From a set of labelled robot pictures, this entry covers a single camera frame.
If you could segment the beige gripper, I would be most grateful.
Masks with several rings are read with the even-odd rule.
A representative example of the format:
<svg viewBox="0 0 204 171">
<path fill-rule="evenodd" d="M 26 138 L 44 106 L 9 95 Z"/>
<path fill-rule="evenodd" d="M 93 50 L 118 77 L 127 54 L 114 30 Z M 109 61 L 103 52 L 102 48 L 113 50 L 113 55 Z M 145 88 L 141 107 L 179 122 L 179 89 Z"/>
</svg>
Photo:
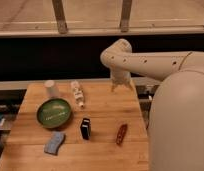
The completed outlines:
<svg viewBox="0 0 204 171">
<path fill-rule="evenodd" d="M 117 86 L 124 85 L 131 89 L 131 75 L 128 71 L 113 69 L 110 71 L 110 78 L 112 81 L 111 91 L 114 91 Z"/>
</svg>

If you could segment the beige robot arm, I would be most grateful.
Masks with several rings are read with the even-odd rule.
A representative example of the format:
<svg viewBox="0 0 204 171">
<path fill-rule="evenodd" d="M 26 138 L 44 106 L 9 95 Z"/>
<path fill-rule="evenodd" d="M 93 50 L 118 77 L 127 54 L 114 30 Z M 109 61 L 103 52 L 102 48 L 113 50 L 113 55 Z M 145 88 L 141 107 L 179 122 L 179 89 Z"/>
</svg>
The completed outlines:
<svg viewBox="0 0 204 171">
<path fill-rule="evenodd" d="M 119 39 L 103 50 L 112 86 L 133 73 L 160 82 L 149 117 L 149 171 L 204 171 L 204 52 L 134 53 Z"/>
</svg>

